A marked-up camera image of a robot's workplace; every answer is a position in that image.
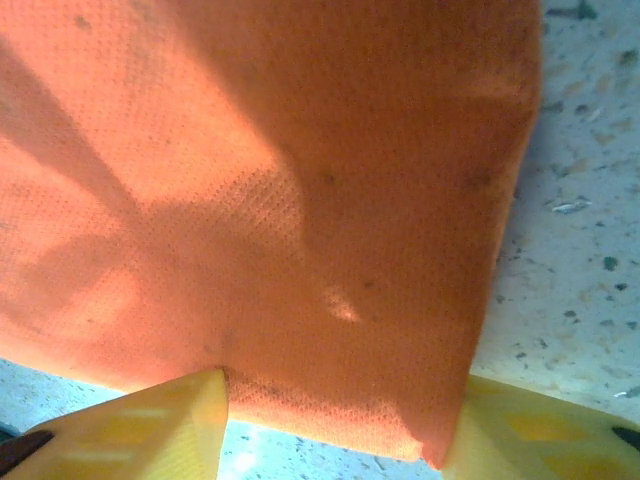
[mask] perforated fabric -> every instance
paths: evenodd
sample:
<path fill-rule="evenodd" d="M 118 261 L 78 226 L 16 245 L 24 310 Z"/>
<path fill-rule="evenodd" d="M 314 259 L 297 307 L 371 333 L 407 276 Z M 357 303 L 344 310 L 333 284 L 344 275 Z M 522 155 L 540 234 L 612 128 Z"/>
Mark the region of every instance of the perforated fabric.
<path fill-rule="evenodd" d="M 0 4 L 0 355 L 441 466 L 539 88 L 533 0 Z"/>

